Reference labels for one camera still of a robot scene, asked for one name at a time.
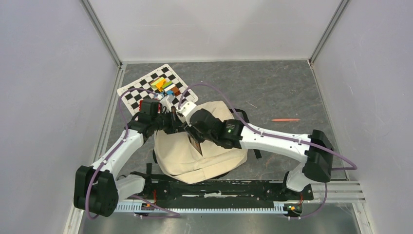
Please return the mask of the beige canvas backpack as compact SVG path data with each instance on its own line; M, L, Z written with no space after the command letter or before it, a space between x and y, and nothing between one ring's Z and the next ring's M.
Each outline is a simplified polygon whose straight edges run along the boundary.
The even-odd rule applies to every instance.
M185 124L177 133L154 133L155 158L165 175L194 184L228 173L247 161L246 149L225 149L208 140L194 143L193 131Z

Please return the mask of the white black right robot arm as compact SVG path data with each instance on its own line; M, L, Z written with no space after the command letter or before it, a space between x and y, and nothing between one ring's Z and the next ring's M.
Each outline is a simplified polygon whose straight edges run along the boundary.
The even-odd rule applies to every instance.
M331 180L334 148L326 134L288 134L259 128L237 119L220 120L204 108L182 108L178 116L201 142L207 140L225 149L252 149L287 156L299 165L286 173L282 195L294 199L312 182Z

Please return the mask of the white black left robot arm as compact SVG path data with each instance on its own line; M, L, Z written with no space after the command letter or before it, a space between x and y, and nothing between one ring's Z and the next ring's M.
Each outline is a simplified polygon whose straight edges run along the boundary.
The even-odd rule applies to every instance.
M175 133L179 120L172 96L161 100L145 98L138 107L115 144L91 166L80 166L75 173L74 207L84 210L87 216L109 217L120 201L134 194L143 199L152 195L153 185L142 175L116 178L150 136L160 130Z

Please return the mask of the green yellow block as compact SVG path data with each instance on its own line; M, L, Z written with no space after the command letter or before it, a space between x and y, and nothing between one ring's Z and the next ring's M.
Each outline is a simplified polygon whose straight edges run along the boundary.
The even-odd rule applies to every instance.
M158 91L163 91L163 85L166 83L166 79L164 77L158 77L157 79L154 79L151 83L150 86L153 90L158 90Z

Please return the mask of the orange block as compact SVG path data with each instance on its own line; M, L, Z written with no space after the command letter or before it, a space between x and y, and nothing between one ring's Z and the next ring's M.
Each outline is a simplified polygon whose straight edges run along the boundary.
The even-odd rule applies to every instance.
M161 79L157 82L156 88L159 92L162 92L163 89L169 84L169 82L166 79Z

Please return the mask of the black white chessboard mat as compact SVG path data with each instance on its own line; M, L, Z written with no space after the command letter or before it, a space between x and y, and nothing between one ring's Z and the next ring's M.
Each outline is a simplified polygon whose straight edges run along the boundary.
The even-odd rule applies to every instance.
M175 95L176 90L172 88L168 88L166 92L163 92L163 86L159 84L161 81L164 82L165 86L174 85L179 90L178 95ZM172 94L173 100L171 100L171 103L175 107L178 107L180 100L182 100L182 103L187 101L197 102L198 96L192 90L184 92L187 87L188 85L178 74L168 64L164 64L130 84L117 89L117 94L121 97L129 112L134 115L139 111L141 100L154 98L153 93L163 96Z

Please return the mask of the brown block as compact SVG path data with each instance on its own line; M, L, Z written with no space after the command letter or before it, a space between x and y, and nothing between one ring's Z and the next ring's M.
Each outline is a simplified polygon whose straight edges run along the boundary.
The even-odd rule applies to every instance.
M172 91L172 94L173 94L175 97L176 97L176 96L179 96L179 95L181 94L179 88L176 87L176 86L173 86L173 87L171 88L171 91Z

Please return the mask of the salmon pencil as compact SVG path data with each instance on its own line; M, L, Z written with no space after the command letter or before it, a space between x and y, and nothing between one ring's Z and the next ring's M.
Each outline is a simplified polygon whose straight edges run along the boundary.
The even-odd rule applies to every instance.
M275 118L271 120L272 122L297 122L300 121L299 118Z

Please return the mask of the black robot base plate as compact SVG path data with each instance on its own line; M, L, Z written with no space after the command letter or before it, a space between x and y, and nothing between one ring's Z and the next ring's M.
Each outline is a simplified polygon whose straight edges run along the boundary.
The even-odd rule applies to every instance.
M140 193L163 208L271 208L274 202L312 201L311 185L300 192L278 180L205 180L194 184L153 175Z

